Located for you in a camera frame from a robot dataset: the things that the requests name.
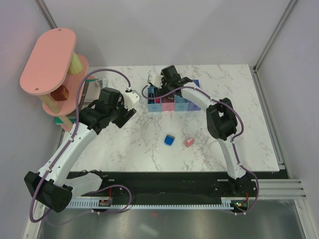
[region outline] white marble surface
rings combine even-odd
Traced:
[[[160,73],[165,66],[111,67],[123,72],[135,90],[146,85],[149,73]],[[89,71],[101,67],[90,67]],[[216,99],[228,97],[243,119],[245,131],[238,140],[242,163],[253,171],[278,171],[278,164],[265,124],[248,65],[176,66],[181,76],[199,79],[201,87]],[[109,87],[124,91],[127,83],[116,73],[102,72]],[[98,88],[90,86],[91,98]],[[110,124],[84,150],[72,171],[226,171],[217,141],[206,128],[203,111],[149,113],[146,100],[136,104],[137,113],[122,128]],[[175,136],[171,147],[164,145],[167,134]],[[193,137],[187,148],[184,141]]]

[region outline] blue block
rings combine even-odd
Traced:
[[[167,146],[171,146],[174,142],[175,137],[171,136],[171,135],[166,135],[165,140],[164,140],[164,144]]]
[[[193,80],[193,82],[200,87],[199,80]],[[192,101],[189,102],[188,111],[199,111],[200,107],[195,105]]]
[[[148,87],[148,96],[150,93],[154,94],[154,86]],[[161,112],[161,103],[156,104],[155,100],[147,100],[147,105],[149,112]]]
[[[175,111],[188,111],[189,101],[180,96],[175,96]]]

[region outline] shiny floor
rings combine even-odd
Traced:
[[[55,224],[85,210],[51,213]],[[38,239],[304,239],[293,201],[258,201],[251,213],[217,210],[129,210],[86,214],[60,227],[42,223]]]

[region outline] shelf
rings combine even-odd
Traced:
[[[21,87],[31,95],[41,96],[61,86],[75,43],[75,33],[68,28],[55,28],[42,34],[21,75]]]
[[[56,116],[56,117],[65,116],[65,115],[67,115],[75,110],[76,92],[77,92],[77,89],[79,87],[81,80],[87,74],[87,70],[89,67],[89,63],[84,56],[78,55],[78,57],[82,63],[83,70],[76,75],[67,74],[65,77],[65,81],[61,83],[62,85],[65,85],[69,91],[68,99],[66,101],[54,101],[57,104],[57,106],[61,109],[61,111],[58,114],[55,114],[45,103],[42,103],[44,111],[47,112],[51,116]],[[81,100],[83,86],[82,86],[81,91],[80,91],[79,100]]]

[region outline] wall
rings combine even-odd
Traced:
[[[299,1],[260,69],[288,170],[319,224],[319,1]]]
[[[20,76],[37,38],[48,26],[33,0],[0,1],[0,232],[22,238],[31,202],[23,178],[52,155],[59,128]]]
[[[91,66],[254,65],[289,0],[44,0]]]

